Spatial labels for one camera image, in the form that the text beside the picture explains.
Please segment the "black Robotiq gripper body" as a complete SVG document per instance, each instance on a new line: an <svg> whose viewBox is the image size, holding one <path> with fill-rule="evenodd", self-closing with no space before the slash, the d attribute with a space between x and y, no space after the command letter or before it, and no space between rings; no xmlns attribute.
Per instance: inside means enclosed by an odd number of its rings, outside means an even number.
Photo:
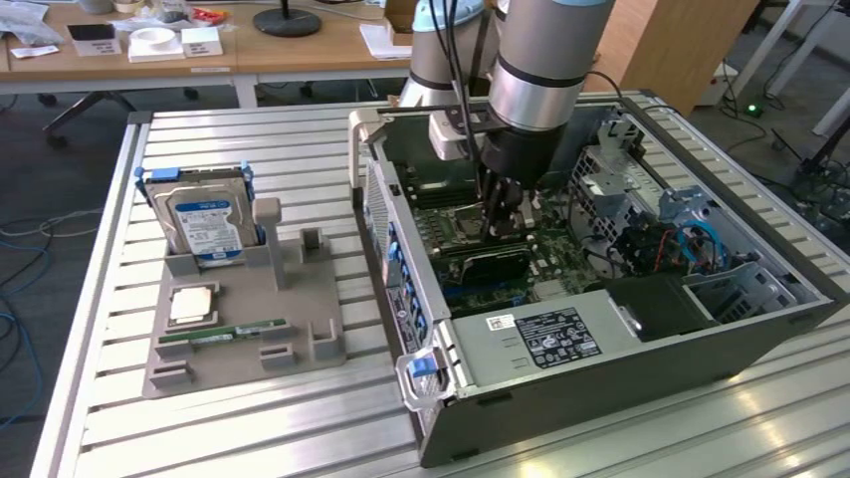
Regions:
<svg viewBox="0 0 850 478"><path fill-rule="evenodd" d="M478 178L482 192L489 192L500 179L530 189L549 169L564 134L564 127L545 131L506 128L484 136Z"/></svg>

